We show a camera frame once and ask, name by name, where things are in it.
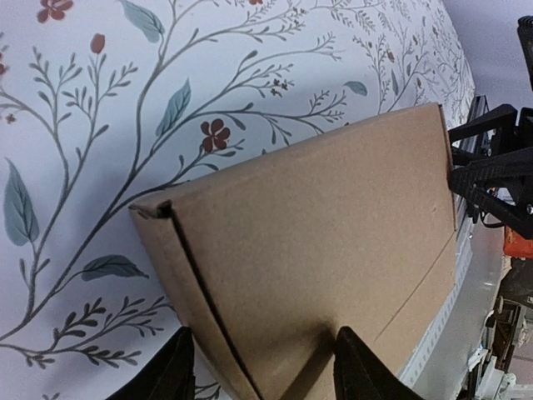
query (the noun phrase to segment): box flap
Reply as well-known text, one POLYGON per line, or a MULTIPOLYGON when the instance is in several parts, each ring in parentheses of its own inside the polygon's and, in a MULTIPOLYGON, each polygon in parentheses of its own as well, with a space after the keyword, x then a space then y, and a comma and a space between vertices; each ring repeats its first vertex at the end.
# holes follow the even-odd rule
MULTIPOLYGON (((172 297, 202 281, 219 329, 194 311, 177 313, 182 320, 190 314, 225 387, 246 386, 240 380, 247 378, 258 398, 288 398, 295 382, 312 393, 318 375, 305 373, 306 366, 310 359, 327 365, 331 352, 318 357, 317 349, 331 345, 342 325, 393 372, 403 367, 454 284, 448 147, 439 107, 416 107, 139 203, 151 210, 172 204, 195 266, 170 253, 152 260, 158 272, 197 268, 194 279, 163 284, 172 297), (240 374, 222 369, 228 348, 240 374)), ((158 246, 149 244, 149 253, 158 246)), ((174 297, 187 303, 189 295, 174 297)), ((332 392, 332 377, 329 389, 321 385, 332 392)))

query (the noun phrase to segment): box top surface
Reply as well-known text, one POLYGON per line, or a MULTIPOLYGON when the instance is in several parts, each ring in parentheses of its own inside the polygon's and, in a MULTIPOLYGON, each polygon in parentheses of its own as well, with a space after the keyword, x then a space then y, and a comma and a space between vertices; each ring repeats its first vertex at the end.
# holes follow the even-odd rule
MULTIPOLYGON (((160 255, 156 270, 194 268, 200 282, 163 282, 165 289, 174 298, 186 285, 201 287, 204 311, 217 318, 193 322, 199 342, 222 335, 235 356, 227 362, 245 370, 240 378, 260 397, 274 399, 298 379, 319 379, 301 372, 343 325, 393 372, 403 367, 455 282, 449 168, 433 104, 344 127, 135 207, 156 215, 172 205, 188 254, 160 255), (178 265, 186 262, 194 265, 178 265)), ((175 240, 160 235, 148 252, 175 240)), ((218 363, 222 381, 236 379, 208 361, 218 363)), ((331 375, 316 396, 332 384, 331 375)))

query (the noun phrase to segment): blue-green leaf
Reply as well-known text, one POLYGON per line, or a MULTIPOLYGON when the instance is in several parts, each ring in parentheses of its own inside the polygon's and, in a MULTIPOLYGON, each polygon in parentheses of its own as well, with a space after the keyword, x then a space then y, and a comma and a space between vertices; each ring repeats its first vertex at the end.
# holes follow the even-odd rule
POLYGON ((128 0, 120 0, 124 7, 124 14, 130 23, 141 29, 148 42, 157 43, 165 32, 163 24, 156 14, 150 10, 138 6, 128 0))
POLYGON ((394 90, 395 95, 398 95, 398 93, 400 92, 400 88, 398 87, 398 80, 396 79, 394 71, 392 71, 392 90, 394 90))
POLYGON ((32 199, 27 192, 15 165, 9 164, 9 180, 3 199, 3 213, 7 237, 16 246, 23 246, 28 241, 35 242, 39 236, 39 225, 33 211, 32 199))
POLYGON ((164 133, 168 132, 172 126, 177 123, 177 120, 180 119, 185 112, 185 109, 191 101, 191 85, 189 80, 185 82, 180 90, 178 90, 170 100, 168 101, 167 110, 159 126, 156 130, 156 135, 161 136, 164 133))
POLYGON ((93 279, 102 278, 107 275, 115 275, 124 278, 149 278, 148 275, 139 270, 139 268, 137 268, 137 266, 127 257, 115 254, 92 260, 89 264, 83 267, 82 271, 82 279, 84 281, 92 281, 93 279))
POLYGON ((366 90, 366 86, 362 82, 350 81, 346 82, 344 86, 348 86, 355 94, 359 94, 360 96, 366 96, 368 94, 368 90, 366 90))

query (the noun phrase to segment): floral tablecloth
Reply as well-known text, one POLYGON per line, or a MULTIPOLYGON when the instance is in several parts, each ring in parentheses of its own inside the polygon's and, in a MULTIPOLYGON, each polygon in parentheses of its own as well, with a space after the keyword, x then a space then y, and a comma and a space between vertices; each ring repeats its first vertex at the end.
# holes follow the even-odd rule
POLYGON ((439 0, 0 6, 6 399, 105 398, 179 326, 130 202, 399 108, 455 126, 474 95, 439 0))

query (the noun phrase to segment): white wall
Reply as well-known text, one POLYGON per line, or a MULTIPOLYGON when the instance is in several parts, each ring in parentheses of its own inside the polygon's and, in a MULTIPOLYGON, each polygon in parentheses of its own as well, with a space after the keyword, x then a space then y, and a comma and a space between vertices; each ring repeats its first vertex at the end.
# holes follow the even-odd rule
POLYGON ((533 107, 533 92, 516 34, 517 20, 533 15, 531 0, 444 0, 470 62, 477 93, 493 108, 533 107))

